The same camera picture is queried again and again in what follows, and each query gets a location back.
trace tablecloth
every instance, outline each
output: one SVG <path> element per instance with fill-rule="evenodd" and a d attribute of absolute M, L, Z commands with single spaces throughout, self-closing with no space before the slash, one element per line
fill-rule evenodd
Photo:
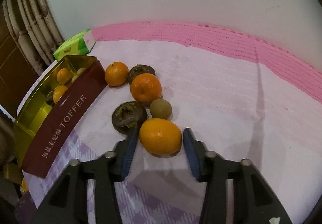
<path fill-rule="evenodd" d="M 322 75 L 313 67 L 267 41 L 207 25 L 122 23 L 93 29 L 86 38 L 97 40 L 90 55 L 103 67 L 114 61 L 152 66 L 172 104 L 172 121 L 181 130 L 191 127 L 226 159 L 251 159 L 294 224 L 313 209 L 322 193 Z M 97 158 L 124 139 L 111 114 L 130 100 L 128 85 L 106 87 L 46 179 L 25 173 L 36 206 L 70 159 Z M 95 223 L 89 184 L 89 223 Z M 123 223 L 197 223 L 205 191 L 183 149 L 159 159 L 140 144 L 129 176 L 115 187 Z"/>

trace mandarin orange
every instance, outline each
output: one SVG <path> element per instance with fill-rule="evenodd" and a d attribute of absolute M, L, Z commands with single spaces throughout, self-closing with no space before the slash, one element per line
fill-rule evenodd
<path fill-rule="evenodd" d="M 127 81 L 128 67 L 122 62 L 113 62 L 105 70 L 105 81 L 112 87 L 121 86 Z"/>
<path fill-rule="evenodd" d="M 181 148 L 181 131 L 173 122 L 164 119 L 145 121 L 139 133 L 142 146 L 157 157 L 171 157 Z"/>
<path fill-rule="evenodd" d="M 156 76 L 143 73 L 134 78 L 130 91 L 137 102 L 148 106 L 161 97 L 162 87 Z"/>
<path fill-rule="evenodd" d="M 54 90 L 54 94 L 53 94 L 53 100 L 54 103 L 56 104 L 59 99 L 63 96 L 63 94 L 66 92 L 67 87 L 64 85 L 60 85 L 58 86 L 55 90 Z"/>
<path fill-rule="evenodd" d="M 57 73 L 56 79 L 59 84 L 64 85 L 71 79 L 71 77 L 72 77 L 71 72 L 66 68 L 62 68 Z"/>

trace pink foam edge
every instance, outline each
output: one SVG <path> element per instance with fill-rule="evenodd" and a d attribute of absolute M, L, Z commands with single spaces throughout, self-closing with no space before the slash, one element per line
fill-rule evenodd
<path fill-rule="evenodd" d="M 97 41 L 168 41 L 261 63 L 322 103 L 320 72 L 288 51 L 250 35 L 209 25 L 150 21 L 105 25 L 92 29 L 90 33 Z"/>

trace small green fruit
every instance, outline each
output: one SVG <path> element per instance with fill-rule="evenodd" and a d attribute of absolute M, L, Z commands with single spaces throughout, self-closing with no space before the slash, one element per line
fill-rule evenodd
<path fill-rule="evenodd" d="M 74 83 L 74 81 L 78 78 L 78 75 L 73 76 L 73 78 L 71 79 L 71 83 Z"/>
<path fill-rule="evenodd" d="M 152 118 L 167 120 L 172 114 L 172 107 L 169 102 L 163 99 L 155 100 L 150 105 Z"/>
<path fill-rule="evenodd" d="M 86 69 L 85 68 L 80 68 L 78 71 L 77 71 L 77 75 L 81 75 Z"/>

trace kiwi fruit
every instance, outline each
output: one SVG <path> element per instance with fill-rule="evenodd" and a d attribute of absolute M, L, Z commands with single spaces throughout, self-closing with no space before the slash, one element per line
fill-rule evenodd
<path fill-rule="evenodd" d="M 47 94 L 47 96 L 46 96 L 47 105 L 49 105 L 49 106 L 54 106 L 55 105 L 53 96 L 54 96 L 54 91 L 51 91 L 51 92 L 49 92 Z"/>
<path fill-rule="evenodd" d="M 155 100 L 150 105 L 150 113 L 152 118 L 167 120 L 172 114 L 171 104 L 164 99 Z"/>
<path fill-rule="evenodd" d="M 156 75 L 156 72 L 151 66 L 138 64 L 134 66 L 132 69 L 130 69 L 130 71 L 128 72 L 128 83 L 131 85 L 134 78 L 143 73 L 150 73 L 154 76 Z"/>
<path fill-rule="evenodd" d="M 115 109 L 112 114 L 112 125 L 118 132 L 127 134 L 131 127 L 137 127 L 139 130 L 147 118 L 147 111 L 142 104 L 129 101 Z"/>

